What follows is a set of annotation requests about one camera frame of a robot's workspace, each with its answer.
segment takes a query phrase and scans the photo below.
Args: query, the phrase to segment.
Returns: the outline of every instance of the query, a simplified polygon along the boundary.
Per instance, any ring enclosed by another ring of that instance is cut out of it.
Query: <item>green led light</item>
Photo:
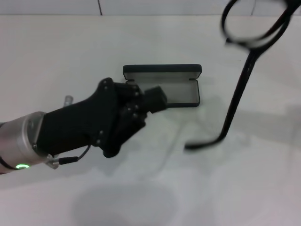
[[[17,169],[21,170],[21,169],[26,169],[26,168],[29,168],[29,165],[26,165],[26,164],[19,164],[16,166]]]

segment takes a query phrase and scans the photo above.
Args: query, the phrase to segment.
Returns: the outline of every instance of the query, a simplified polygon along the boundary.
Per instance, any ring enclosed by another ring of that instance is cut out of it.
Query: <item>white table surface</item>
[[[274,17],[231,17],[236,34]],[[149,115],[106,159],[0,177],[5,226],[301,225],[301,17],[255,66],[226,140],[218,135],[247,53],[224,46],[219,16],[0,16],[0,119],[87,98],[123,65],[201,64],[203,104]],[[64,156],[80,154],[82,149]]]

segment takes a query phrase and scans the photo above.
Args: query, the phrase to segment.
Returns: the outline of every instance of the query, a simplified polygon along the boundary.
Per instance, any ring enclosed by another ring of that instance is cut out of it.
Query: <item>white wall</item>
[[[103,15],[220,15],[229,0],[99,0]],[[284,0],[241,0],[237,16],[278,16]],[[0,15],[99,15],[98,0],[0,0]]]

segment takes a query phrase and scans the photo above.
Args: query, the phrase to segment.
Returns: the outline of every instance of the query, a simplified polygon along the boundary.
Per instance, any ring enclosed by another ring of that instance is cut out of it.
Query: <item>cable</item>
[[[301,0],[291,0],[292,2],[290,3],[287,2],[287,9],[265,34],[253,39],[239,40],[239,39],[234,39],[229,35],[225,25],[228,13],[230,12],[231,8],[235,5],[235,3],[237,3],[238,1],[239,0],[231,0],[225,7],[221,19],[221,28],[224,36],[226,37],[226,43],[236,44],[243,48],[248,49],[249,56],[247,57],[241,75],[239,77],[238,83],[236,85],[220,135],[216,139],[209,142],[194,143],[194,144],[186,143],[185,149],[187,149],[188,151],[198,151],[198,149],[218,144],[225,139],[230,129],[239,101],[246,88],[246,84],[250,78],[250,75],[252,73],[256,61],[265,51],[267,51],[272,45],[274,45],[276,41],[283,35],[283,33],[286,31],[290,23],[292,14],[301,5]],[[256,46],[256,44],[258,44],[258,41],[271,36],[277,30],[278,32],[275,34],[275,36],[271,38],[266,44],[263,44],[261,46],[259,45]]]
[[[69,164],[69,163],[73,163],[73,162],[77,162],[80,159],[82,159],[85,154],[87,154],[87,152],[89,151],[91,145],[88,145],[87,148],[85,149],[85,151],[79,156],[74,156],[74,157],[66,157],[66,158],[59,158],[58,162],[60,165],[65,165],[65,164]]]

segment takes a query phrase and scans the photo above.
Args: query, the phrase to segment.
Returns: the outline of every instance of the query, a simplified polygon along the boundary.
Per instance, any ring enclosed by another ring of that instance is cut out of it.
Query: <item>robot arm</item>
[[[56,169],[83,156],[56,159],[58,154],[83,146],[100,147],[105,157],[114,157],[145,126],[147,112],[159,112],[166,106],[160,87],[142,93],[137,85],[104,79],[86,100],[0,125],[0,173],[42,162]]]

